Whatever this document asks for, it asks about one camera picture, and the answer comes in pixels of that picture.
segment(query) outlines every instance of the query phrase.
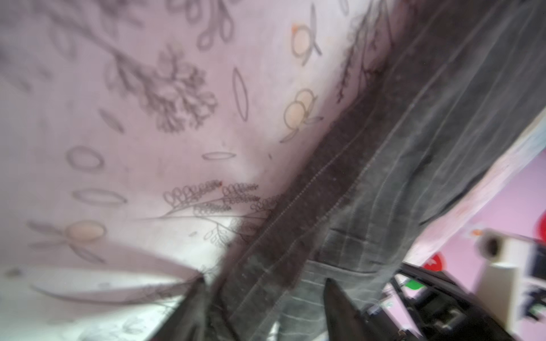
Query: red circle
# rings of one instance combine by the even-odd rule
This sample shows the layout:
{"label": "red circle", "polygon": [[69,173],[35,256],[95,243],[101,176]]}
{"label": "red circle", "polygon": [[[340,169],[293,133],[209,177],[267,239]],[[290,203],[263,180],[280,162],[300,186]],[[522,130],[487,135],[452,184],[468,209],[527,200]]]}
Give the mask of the red circle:
{"label": "red circle", "polygon": [[437,253],[432,256],[428,261],[426,261],[423,268],[430,271],[442,271],[444,269],[444,261],[442,260],[443,256],[441,253]]}
{"label": "red circle", "polygon": [[542,217],[538,220],[538,237],[543,243],[546,243],[546,211],[542,214]]}

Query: striped gray cloth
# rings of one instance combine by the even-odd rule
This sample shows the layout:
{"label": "striped gray cloth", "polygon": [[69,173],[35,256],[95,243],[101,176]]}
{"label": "striped gray cloth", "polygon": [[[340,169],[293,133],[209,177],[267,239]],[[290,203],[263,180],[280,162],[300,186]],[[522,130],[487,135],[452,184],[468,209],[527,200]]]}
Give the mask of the striped gray cloth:
{"label": "striped gray cloth", "polygon": [[334,278],[373,302],[413,240],[546,105],[546,1],[429,0],[227,273],[210,335],[305,341]]}

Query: pink wall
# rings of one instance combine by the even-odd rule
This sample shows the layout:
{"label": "pink wall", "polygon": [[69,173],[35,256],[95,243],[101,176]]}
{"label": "pink wall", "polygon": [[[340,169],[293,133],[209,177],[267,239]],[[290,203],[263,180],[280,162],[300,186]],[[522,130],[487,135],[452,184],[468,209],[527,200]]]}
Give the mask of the pink wall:
{"label": "pink wall", "polygon": [[[481,229],[490,228],[539,238],[538,222],[545,212],[546,149],[441,249],[443,270],[465,289],[473,291],[484,263],[476,250],[476,234],[479,234]],[[409,318],[399,302],[394,302],[388,311],[401,325],[409,324]],[[524,341],[544,341],[546,316],[543,322],[534,323],[528,319],[523,321],[519,337]]]}

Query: dark gray garment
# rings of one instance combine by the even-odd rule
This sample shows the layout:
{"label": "dark gray garment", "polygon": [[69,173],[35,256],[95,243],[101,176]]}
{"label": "dark gray garment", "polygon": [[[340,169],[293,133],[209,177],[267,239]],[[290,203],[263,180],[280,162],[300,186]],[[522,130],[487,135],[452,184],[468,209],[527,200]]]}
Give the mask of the dark gray garment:
{"label": "dark gray garment", "polygon": [[546,1],[425,2],[223,282],[221,339],[311,340],[336,279],[372,302],[414,239],[546,105]]}

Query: black hole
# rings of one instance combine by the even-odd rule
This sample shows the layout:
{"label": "black hole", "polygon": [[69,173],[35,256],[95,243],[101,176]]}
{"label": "black hole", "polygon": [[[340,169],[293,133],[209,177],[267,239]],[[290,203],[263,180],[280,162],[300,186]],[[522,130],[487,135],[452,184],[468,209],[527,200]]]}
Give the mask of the black hole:
{"label": "black hole", "polygon": [[485,245],[485,249],[492,256],[495,257],[498,254],[498,241],[497,239],[490,239]]}

